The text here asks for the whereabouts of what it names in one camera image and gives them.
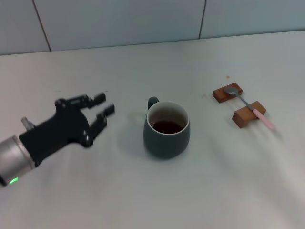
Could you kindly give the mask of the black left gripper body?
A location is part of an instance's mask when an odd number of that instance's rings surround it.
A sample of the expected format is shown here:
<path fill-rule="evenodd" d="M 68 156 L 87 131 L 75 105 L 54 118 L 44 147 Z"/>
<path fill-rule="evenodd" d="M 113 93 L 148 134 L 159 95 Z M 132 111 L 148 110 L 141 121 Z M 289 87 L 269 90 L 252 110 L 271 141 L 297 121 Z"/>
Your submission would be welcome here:
<path fill-rule="evenodd" d="M 89 97 L 59 99 L 55 107 L 56 112 L 50 119 L 19 135 L 35 167 L 69 144 L 93 145 L 88 120 L 81 111 L 93 107 L 93 100 Z"/>

